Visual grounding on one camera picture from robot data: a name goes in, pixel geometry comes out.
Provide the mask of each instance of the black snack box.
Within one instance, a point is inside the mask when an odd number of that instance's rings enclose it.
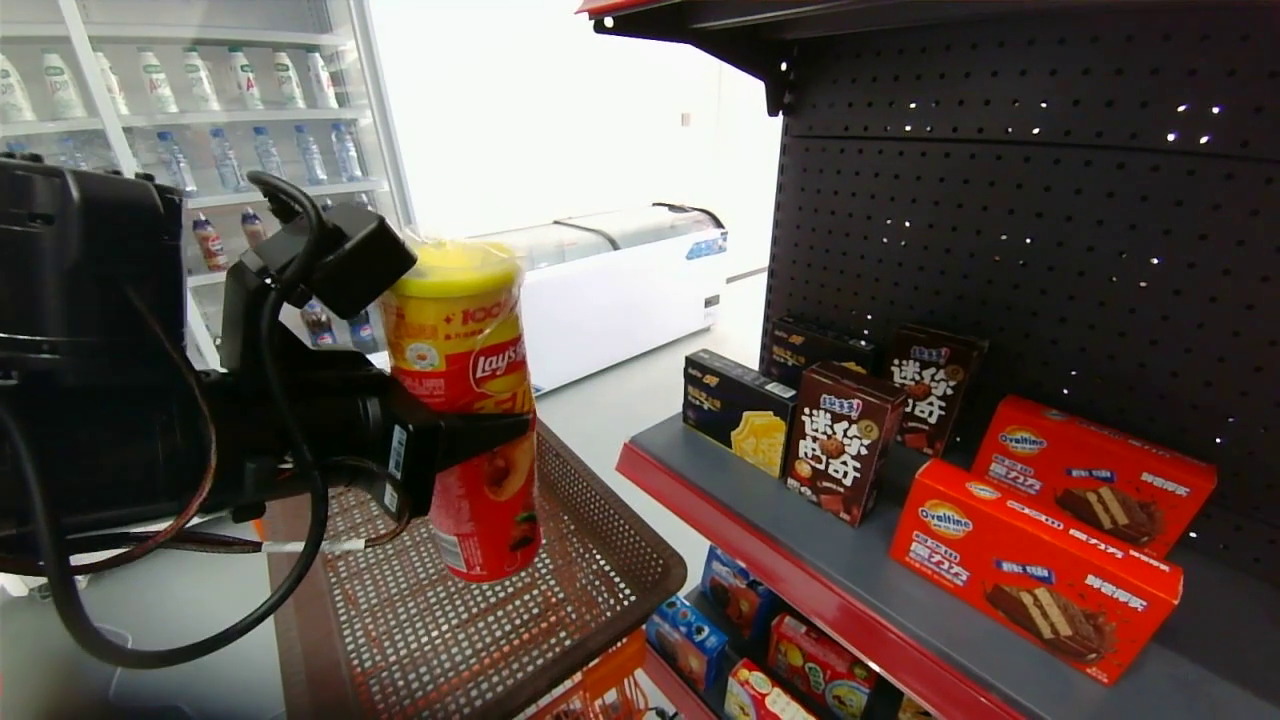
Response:
[[[906,392],[899,442],[933,457],[942,456],[964,391],[987,346],[986,340],[920,325],[897,331],[884,361],[884,377]]]
[[[790,315],[773,320],[769,327],[769,350],[764,374],[780,383],[799,388],[806,368],[835,360],[860,373],[874,374],[879,366],[879,348],[860,337],[806,323]]]
[[[893,383],[826,361],[805,370],[797,400],[787,487],[856,528],[876,505],[906,396]]]
[[[795,397],[795,389],[710,350],[685,357],[685,424],[774,478]]]

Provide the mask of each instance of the black pegboard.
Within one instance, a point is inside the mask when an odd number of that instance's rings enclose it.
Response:
[[[1280,580],[1276,18],[801,44],[767,318],[991,338],[961,450],[1015,392],[1210,460],[1219,491],[1184,543]]]

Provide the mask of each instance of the white bottle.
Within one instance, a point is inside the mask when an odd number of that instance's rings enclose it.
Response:
[[[241,101],[247,110],[262,109],[262,94],[257,90],[257,78],[253,76],[253,65],[244,56],[244,49],[233,45],[227,49],[232,58],[232,73],[236,76],[236,90],[241,94]]]
[[[307,70],[311,76],[311,90],[316,95],[316,108],[338,109],[338,96],[333,91],[333,77],[324,65],[319,47],[307,47]]]
[[[45,85],[49,87],[49,96],[54,105],[55,120],[69,120],[88,115],[84,110],[84,101],[81,100],[79,88],[72,78],[70,69],[63,61],[58,51],[45,47],[40,51],[40,64],[45,70]]]
[[[93,51],[93,59],[97,60],[97,69],[102,73],[102,85],[106,86],[106,96],[111,99],[115,111],[120,115],[128,115],[129,104],[124,100],[124,91],[120,90],[120,77],[115,74],[111,60],[101,50]]]
[[[156,113],[177,113],[178,99],[173,96],[173,86],[169,85],[169,76],[160,65],[159,58],[150,47],[138,47],[138,64],[142,65],[142,82],[147,86],[147,96],[151,97],[151,106]]]
[[[31,109],[31,96],[27,86],[8,58],[0,55],[0,120],[6,123],[35,122],[36,111]]]
[[[223,104],[218,101],[214,78],[209,74],[209,65],[200,59],[200,50],[195,45],[188,45],[182,51],[182,69],[187,73],[191,96],[196,99],[196,109],[221,110]]]
[[[302,95],[302,83],[298,81],[298,70],[293,67],[293,60],[284,50],[276,50],[271,58],[275,65],[275,85],[284,96],[285,108],[306,108],[307,100]]]

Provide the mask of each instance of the glass door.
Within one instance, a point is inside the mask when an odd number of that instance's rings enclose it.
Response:
[[[303,187],[323,206],[356,202],[397,227],[402,183],[380,131],[376,82],[357,40],[358,4],[328,0],[82,0],[79,17],[124,147],[140,170],[187,195],[184,265],[193,322],[216,347],[227,268],[275,232],[244,173]],[[351,345],[385,366],[376,313],[287,307],[312,345]],[[210,364],[216,364],[216,356]]]
[[[58,3],[5,3],[0,12],[0,141],[14,154],[78,169],[122,169],[88,73]]]

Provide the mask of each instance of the shelf bracket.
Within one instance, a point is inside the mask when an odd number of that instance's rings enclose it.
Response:
[[[791,79],[795,74],[795,45],[760,36],[756,27],[735,27],[714,32],[690,29],[686,3],[669,3],[617,17],[596,18],[595,32],[680,42],[691,45],[728,63],[764,83],[765,110],[771,117],[787,114],[791,106]]]

